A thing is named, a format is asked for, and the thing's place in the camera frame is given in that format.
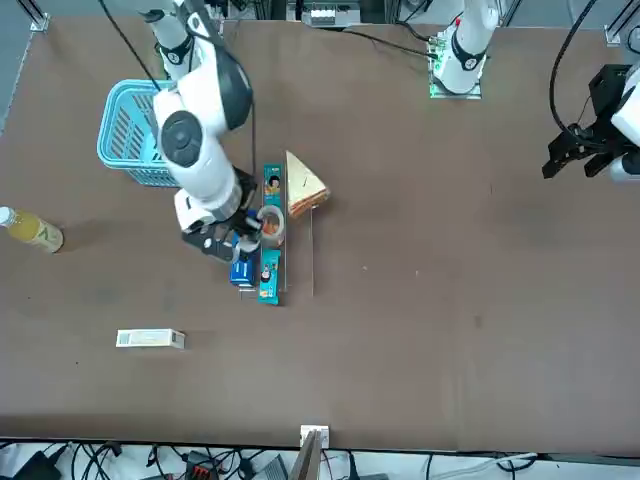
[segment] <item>white label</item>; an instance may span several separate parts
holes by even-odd
[[[40,226],[38,233],[31,241],[27,242],[29,245],[35,245],[43,249],[47,253],[54,253],[60,250],[64,237],[62,232],[50,223],[40,220]]]

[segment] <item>metal bracket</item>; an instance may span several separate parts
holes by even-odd
[[[609,29],[609,25],[604,26],[604,38],[607,41],[607,47],[619,47],[620,46],[620,34],[613,33]]]
[[[300,427],[300,453],[291,469],[291,480],[317,480],[320,455],[329,446],[329,427],[326,425],[302,425]]]
[[[31,18],[30,30],[32,32],[47,31],[51,16],[48,13],[43,12],[35,0],[18,0],[18,5],[20,5],[22,10],[24,10],[24,13],[29,15],[29,18]]]

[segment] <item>plastic basket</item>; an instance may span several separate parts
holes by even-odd
[[[158,84],[167,87],[172,82]],[[107,167],[126,171],[142,185],[177,187],[152,128],[156,93],[150,80],[122,80],[111,89],[98,134],[98,156]]]

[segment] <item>plastic bottle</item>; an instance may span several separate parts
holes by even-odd
[[[64,242],[58,228],[22,210],[0,207],[0,226],[6,227],[16,240],[35,245],[47,253],[57,252]]]

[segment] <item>brown table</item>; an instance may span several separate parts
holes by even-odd
[[[123,27],[148,49],[138,20]],[[637,451],[640,191],[579,165],[540,173],[565,35],[500,30],[484,100],[431,101],[421,58],[242,22],[228,40],[260,163],[289,149],[333,191],[314,215],[315,296],[304,219],[287,306],[269,308],[181,243],[171,190],[101,165],[105,97],[142,75],[103,19],[54,19],[0,139],[0,192],[67,244],[48,257],[0,236],[2,433],[293,445],[317,422],[336,447]],[[576,36],[563,118],[611,61],[601,32]],[[241,167],[249,131],[225,139]],[[131,327],[184,330],[189,349],[116,350]]]

